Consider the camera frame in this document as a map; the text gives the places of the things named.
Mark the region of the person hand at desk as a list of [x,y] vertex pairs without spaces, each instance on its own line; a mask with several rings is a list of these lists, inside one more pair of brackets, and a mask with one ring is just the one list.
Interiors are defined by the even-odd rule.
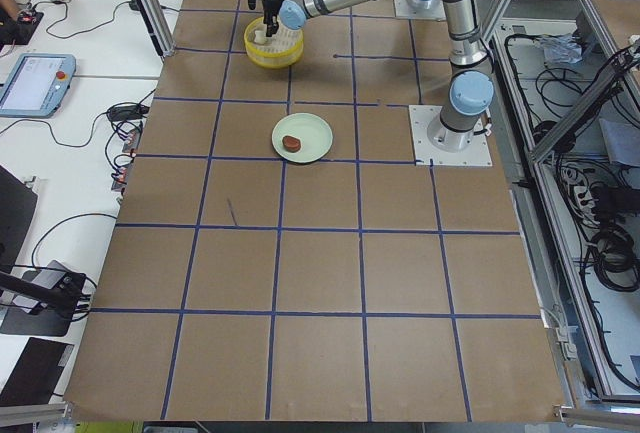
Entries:
[[11,18],[16,21],[20,12],[20,8],[16,0],[0,0],[1,18]]

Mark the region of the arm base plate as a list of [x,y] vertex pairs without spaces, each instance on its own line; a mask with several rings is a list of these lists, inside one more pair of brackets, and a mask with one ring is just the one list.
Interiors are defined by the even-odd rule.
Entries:
[[414,161],[422,166],[493,166],[486,132],[478,119],[472,130],[457,133],[445,128],[439,105],[410,105],[409,123]]
[[436,22],[446,20],[442,0],[393,0],[393,2],[397,18]]

